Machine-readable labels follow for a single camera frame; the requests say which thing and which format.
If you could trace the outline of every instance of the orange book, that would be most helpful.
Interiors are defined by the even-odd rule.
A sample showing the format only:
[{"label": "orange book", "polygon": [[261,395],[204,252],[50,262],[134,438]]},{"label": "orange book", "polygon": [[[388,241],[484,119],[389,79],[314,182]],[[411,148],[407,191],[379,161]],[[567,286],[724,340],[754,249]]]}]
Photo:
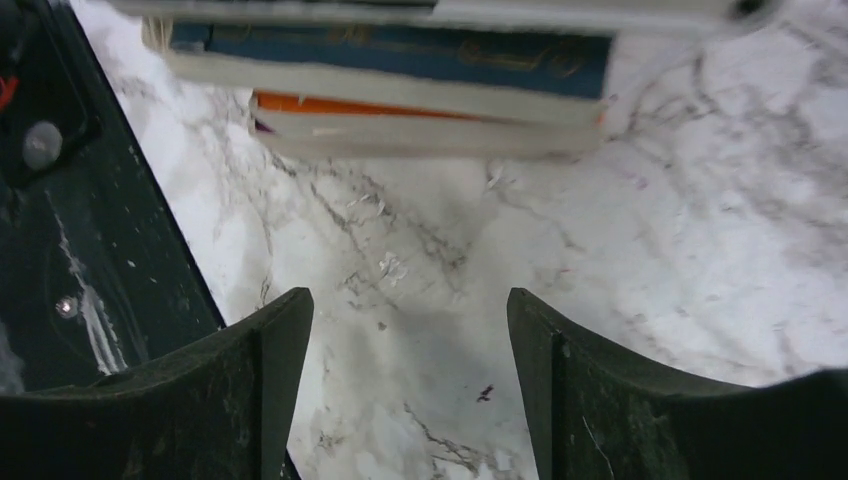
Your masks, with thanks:
[{"label": "orange book", "polygon": [[302,97],[285,93],[257,91],[257,106],[264,110],[299,114],[325,115],[396,115],[406,117],[452,118],[459,120],[484,120],[482,117],[459,113],[395,107],[373,103],[345,102],[324,98]]}]

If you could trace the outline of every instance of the white book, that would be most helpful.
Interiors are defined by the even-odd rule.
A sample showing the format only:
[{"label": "white book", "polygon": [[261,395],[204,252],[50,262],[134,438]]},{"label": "white book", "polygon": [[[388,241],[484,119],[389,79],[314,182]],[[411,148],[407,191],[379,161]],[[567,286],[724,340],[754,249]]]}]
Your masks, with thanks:
[{"label": "white book", "polygon": [[281,154],[322,152],[318,156],[508,156],[550,157],[597,149],[598,127],[564,128],[411,115],[289,113],[259,108],[251,114],[263,128],[258,138],[274,142]]},{"label": "white book", "polygon": [[[602,37],[567,37],[567,42],[565,40],[560,42],[565,45],[562,50],[558,50],[559,47],[555,42],[551,43],[553,45],[551,48],[546,47],[548,44],[543,43],[534,47],[537,50],[532,50],[530,56],[502,55],[496,46],[493,46],[492,43],[486,43],[486,41],[479,45],[473,41],[471,43],[466,42],[456,47],[461,49],[468,46],[466,58],[462,58],[463,52],[455,54],[451,50],[454,47],[450,46],[434,47],[431,50],[422,48],[422,51],[426,50],[423,53],[389,51],[388,55],[400,55],[401,61],[391,61],[391,58],[395,58],[391,57],[389,60],[384,60],[382,65],[378,65],[379,68],[386,67],[389,70],[398,65],[406,65],[407,67],[412,65],[410,68],[413,69],[419,68],[419,66],[429,68],[430,65],[437,65],[438,62],[444,60],[448,63],[446,68],[446,70],[449,70],[448,74],[452,75],[454,72],[451,69],[456,66],[455,70],[459,71],[460,75],[455,80],[442,80],[403,72],[384,71],[379,68],[339,66],[325,62],[321,57],[316,57],[311,61],[267,61],[218,53],[210,51],[209,48],[221,44],[223,45],[220,47],[222,50],[228,47],[229,51],[238,50],[248,52],[248,54],[261,51],[263,55],[284,56],[296,51],[301,45],[311,40],[304,40],[299,43],[292,40],[295,34],[289,34],[288,30],[281,34],[278,32],[279,29],[288,27],[268,27],[268,31],[259,27],[234,26],[195,25],[192,28],[196,30],[207,27],[213,32],[210,34],[211,40],[209,41],[205,40],[206,37],[203,36],[205,34],[199,37],[190,36],[188,40],[185,39],[185,36],[179,37],[178,41],[177,35],[174,34],[175,27],[172,21],[146,18],[143,24],[142,37],[148,47],[162,55],[174,73],[198,82],[578,128],[594,127],[606,109],[603,96],[611,44],[609,39]],[[189,27],[178,24],[176,28],[185,30]],[[349,34],[349,30],[342,30],[344,32],[340,35]],[[395,37],[406,33],[408,32],[398,34],[394,30],[390,32]],[[245,41],[245,39],[253,43],[236,43]],[[586,51],[590,53],[585,55],[586,58],[570,56],[573,51],[576,51],[572,50],[572,44],[568,43],[573,40],[585,42],[589,45]],[[459,42],[455,38],[451,38],[449,41]],[[510,42],[509,39],[501,39],[501,41]],[[343,57],[344,59],[356,57],[358,60],[368,63],[373,58],[386,53],[386,50],[369,50],[367,47],[360,48],[361,46],[355,44],[354,41],[352,43],[354,43],[355,48],[352,47],[351,50],[343,51],[342,55],[347,55]],[[400,45],[400,42],[383,42],[383,44],[377,45],[382,48],[384,44],[394,48]],[[333,50],[337,47],[342,48],[346,45],[333,44],[327,46],[326,49]],[[477,54],[473,50],[474,48],[484,51],[489,49],[495,53],[485,56],[486,52]],[[514,65],[508,65],[502,70],[494,71],[494,74],[492,74],[492,71],[501,67],[492,67],[490,63],[486,63],[506,61],[512,62]],[[476,75],[476,80],[466,80],[466,77],[462,76],[467,75],[469,69],[472,74],[471,77]],[[439,71],[435,67],[433,70],[435,74],[444,72],[444,70]],[[498,74],[504,72],[505,77],[509,77],[507,82],[512,82],[516,78],[519,82],[523,82],[528,77],[533,77],[529,78],[528,81],[536,82],[538,80],[537,83],[544,84],[549,90],[522,88],[521,84],[490,82],[490,79],[497,78]]]},{"label": "white book", "polygon": [[771,22],[784,0],[109,0],[119,11],[203,21],[335,22],[704,37]]}]

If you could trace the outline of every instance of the hole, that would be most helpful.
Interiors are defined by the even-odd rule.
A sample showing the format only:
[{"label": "hole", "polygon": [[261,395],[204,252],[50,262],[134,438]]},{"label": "hole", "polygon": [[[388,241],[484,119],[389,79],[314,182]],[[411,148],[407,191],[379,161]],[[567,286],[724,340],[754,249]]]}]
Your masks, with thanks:
[{"label": "hole", "polygon": [[730,18],[733,20],[742,20],[762,10],[769,4],[769,0],[739,0],[730,12]]}]

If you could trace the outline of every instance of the scratch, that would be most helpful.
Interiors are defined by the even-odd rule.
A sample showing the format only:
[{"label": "scratch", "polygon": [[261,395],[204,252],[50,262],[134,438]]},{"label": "scratch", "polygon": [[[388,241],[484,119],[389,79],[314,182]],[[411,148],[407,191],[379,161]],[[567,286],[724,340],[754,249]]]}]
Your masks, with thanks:
[{"label": "scratch", "polygon": [[587,431],[587,432],[589,432],[589,438],[591,438],[591,439],[592,439],[592,443],[594,443],[594,444],[595,444],[595,448],[598,450],[598,452],[601,454],[601,456],[602,456],[602,457],[604,457],[604,460],[606,460],[606,461],[607,461],[607,468],[608,468],[608,469],[609,469],[609,471],[610,471],[610,478],[612,478],[613,480],[615,480],[615,473],[613,473],[613,471],[612,471],[612,464],[611,464],[611,463],[610,463],[610,461],[609,461],[609,457],[607,457],[607,454],[606,454],[606,453],[604,453],[604,451],[603,451],[603,450],[601,450],[601,446],[600,446],[600,445],[598,445],[598,441],[597,441],[597,440],[595,440],[595,435],[594,435],[594,434],[592,434],[592,429],[591,429],[591,428],[589,428],[589,423],[587,423],[587,422],[586,422],[586,417],[581,416],[581,418],[583,419],[583,426],[584,426],[584,427],[586,427],[586,431]]}]

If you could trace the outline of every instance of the book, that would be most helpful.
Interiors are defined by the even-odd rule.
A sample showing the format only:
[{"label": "book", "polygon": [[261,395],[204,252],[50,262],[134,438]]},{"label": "book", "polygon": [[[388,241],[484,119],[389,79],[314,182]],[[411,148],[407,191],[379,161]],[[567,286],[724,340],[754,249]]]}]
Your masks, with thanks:
[{"label": "book", "polygon": [[196,81],[571,126],[605,110],[609,37],[147,19],[145,43]]},{"label": "book", "polygon": [[207,22],[409,25],[703,38],[773,21],[785,0],[109,0],[138,16]]},{"label": "book", "polygon": [[254,92],[250,111],[283,155],[550,157],[596,149],[597,127],[562,127]]}]

